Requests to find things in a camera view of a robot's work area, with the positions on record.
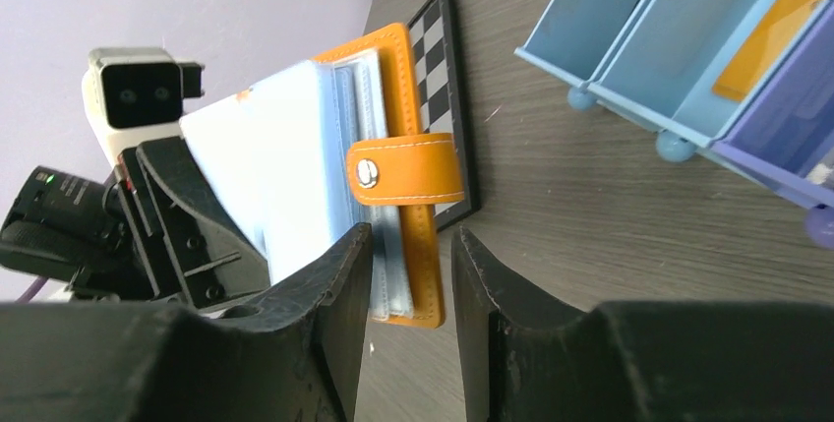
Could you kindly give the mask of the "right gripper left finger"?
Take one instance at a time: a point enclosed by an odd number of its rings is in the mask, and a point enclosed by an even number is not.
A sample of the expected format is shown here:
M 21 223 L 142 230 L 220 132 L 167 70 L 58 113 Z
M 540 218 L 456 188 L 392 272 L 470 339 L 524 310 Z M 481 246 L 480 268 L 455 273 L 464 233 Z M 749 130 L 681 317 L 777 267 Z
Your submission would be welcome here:
M 374 239 L 352 226 L 326 252 L 221 315 L 238 362 L 229 421 L 351 421 L 370 306 Z

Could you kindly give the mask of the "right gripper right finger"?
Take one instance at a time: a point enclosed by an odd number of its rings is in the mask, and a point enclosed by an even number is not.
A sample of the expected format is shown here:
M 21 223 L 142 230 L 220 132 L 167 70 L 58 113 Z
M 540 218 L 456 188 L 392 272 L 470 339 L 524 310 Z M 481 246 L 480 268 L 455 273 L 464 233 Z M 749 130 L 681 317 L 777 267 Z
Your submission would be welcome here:
M 549 294 L 466 228 L 451 273 L 467 420 L 606 420 L 604 314 Z

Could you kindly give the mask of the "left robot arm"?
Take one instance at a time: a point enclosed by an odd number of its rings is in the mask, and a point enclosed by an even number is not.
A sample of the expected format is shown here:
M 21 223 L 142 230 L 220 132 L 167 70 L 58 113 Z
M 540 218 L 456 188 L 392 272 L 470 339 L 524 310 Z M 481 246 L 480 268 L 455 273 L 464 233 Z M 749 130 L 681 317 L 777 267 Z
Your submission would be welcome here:
M 101 183 L 34 169 L 2 223 L 1 263 L 62 281 L 75 300 L 175 301 L 204 312 L 270 285 L 265 258 L 178 137 L 125 149 Z

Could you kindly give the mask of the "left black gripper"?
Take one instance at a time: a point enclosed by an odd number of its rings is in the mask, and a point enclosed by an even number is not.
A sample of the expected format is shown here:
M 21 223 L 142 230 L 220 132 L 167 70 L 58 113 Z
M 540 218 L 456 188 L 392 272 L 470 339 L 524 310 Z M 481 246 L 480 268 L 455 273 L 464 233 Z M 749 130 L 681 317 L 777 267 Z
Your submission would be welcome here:
M 154 300 L 217 310 L 270 287 L 266 259 L 220 204 L 182 138 L 124 149 L 114 174 Z

